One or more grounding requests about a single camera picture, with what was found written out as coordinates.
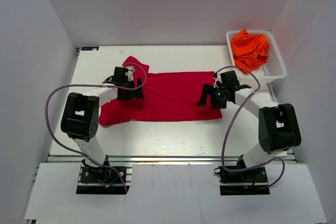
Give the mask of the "red t-shirt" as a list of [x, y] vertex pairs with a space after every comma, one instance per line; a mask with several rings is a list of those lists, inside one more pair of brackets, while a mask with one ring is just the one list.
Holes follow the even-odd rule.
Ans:
[[99, 124], [111, 126], [131, 120], [142, 122], [204, 121], [222, 118], [220, 109], [198, 107], [204, 84], [213, 85], [212, 71], [150, 73], [149, 66], [129, 56], [135, 77], [145, 80], [143, 98], [112, 100], [101, 107]]

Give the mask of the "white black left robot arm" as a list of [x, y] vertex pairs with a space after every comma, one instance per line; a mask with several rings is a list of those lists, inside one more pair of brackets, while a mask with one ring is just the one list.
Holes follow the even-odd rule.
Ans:
[[93, 85], [85, 93], [68, 94], [60, 128], [74, 140], [85, 157], [85, 165], [94, 167], [93, 176], [101, 182], [110, 178], [111, 168], [107, 155], [97, 139], [100, 108], [114, 100], [143, 98], [142, 86], [146, 82], [135, 78], [135, 66], [115, 67], [114, 74], [102, 84]]

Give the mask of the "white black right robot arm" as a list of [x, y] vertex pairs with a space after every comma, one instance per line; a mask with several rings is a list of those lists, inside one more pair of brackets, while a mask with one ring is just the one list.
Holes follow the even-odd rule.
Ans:
[[237, 173], [241, 180], [250, 181], [256, 169], [277, 160], [279, 153], [301, 144], [295, 109], [289, 103], [265, 100], [258, 94], [259, 82], [256, 89], [241, 84], [235, 71], [218, 70], [213, 76], [221, 79], [203, 85], [198, 107], [210, 104], [213, 109], [225, 109], [228, 102], [239, 106], [226, 130], [221, 156], [224, 156], [230, 131], [240, 111], [245, 109], [258, 119], [258, 143], [240, 157], [235, 168], [223, 166], [225, 171]]

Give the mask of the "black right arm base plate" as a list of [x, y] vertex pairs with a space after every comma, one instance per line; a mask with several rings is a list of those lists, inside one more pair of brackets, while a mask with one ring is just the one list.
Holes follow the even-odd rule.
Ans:
[[214, 169], [219, 177], [221, 196], [269, 195], [268, 177], [265, 168], [258, 168], [241, 173], [232, 173], [219, 166]]

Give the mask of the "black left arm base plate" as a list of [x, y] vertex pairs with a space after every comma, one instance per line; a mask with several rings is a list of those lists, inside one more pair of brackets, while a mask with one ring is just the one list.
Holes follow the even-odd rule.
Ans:
[[97, 168], [82, 166], [79, 173], [77, 195], [126, 195], [117, 172], [105, 169], [97, 173]]

